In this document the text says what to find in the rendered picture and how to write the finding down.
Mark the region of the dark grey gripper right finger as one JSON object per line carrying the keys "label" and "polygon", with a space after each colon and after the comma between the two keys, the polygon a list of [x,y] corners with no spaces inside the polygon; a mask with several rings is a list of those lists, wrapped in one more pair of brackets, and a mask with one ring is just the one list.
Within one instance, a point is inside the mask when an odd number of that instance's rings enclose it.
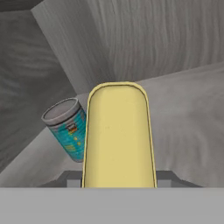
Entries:
{"label": "dark grey gripper right finger", "polygon": [[199,185],[195,185],[194,183],[180,179],[173,171],[156,171],[156,174],[157,174],[158,188],[180,188],[180,187],[200,188]]}

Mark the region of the grey wooden cabinet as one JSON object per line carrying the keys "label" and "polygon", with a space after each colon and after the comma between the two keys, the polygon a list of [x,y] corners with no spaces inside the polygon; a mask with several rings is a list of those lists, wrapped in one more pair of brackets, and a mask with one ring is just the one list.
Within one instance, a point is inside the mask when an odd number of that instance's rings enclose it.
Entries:
{"label": "grey wooden cabinet", "polygon": [[104,81],[145,88],[159,170],[224,187],[224,0],[0,0],[0,187],[77,168],[41,116]]}

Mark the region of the pale yellow can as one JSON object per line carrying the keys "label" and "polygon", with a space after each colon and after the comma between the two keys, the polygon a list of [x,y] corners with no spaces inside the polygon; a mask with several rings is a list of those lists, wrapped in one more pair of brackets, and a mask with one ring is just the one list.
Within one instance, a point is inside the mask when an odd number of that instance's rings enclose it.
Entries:
{"label": "pale yellow can", "polygon": [[157,186],[149,100],[135,82],[102,83],[90,92],[81,186]]}

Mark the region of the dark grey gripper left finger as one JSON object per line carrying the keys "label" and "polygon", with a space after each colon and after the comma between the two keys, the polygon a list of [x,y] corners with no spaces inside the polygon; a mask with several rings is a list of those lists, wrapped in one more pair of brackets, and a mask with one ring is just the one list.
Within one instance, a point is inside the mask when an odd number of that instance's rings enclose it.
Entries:
{"label": "dark grey gripper left finger", "polygon": [[43,184],[42,187],[81,188],[81,181],[82,181],[82,171],[64,171],[57,179]]}

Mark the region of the teal labelled can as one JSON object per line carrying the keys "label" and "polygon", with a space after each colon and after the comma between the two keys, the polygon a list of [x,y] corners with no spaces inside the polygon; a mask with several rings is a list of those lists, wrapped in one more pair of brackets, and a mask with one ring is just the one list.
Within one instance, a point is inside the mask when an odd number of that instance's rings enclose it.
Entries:
{"label": "teal labelled can", "polygon": [[75,162],[84,158],[86,113],[79,100],[67,98],[51,106],[41,117],[42,121]]}

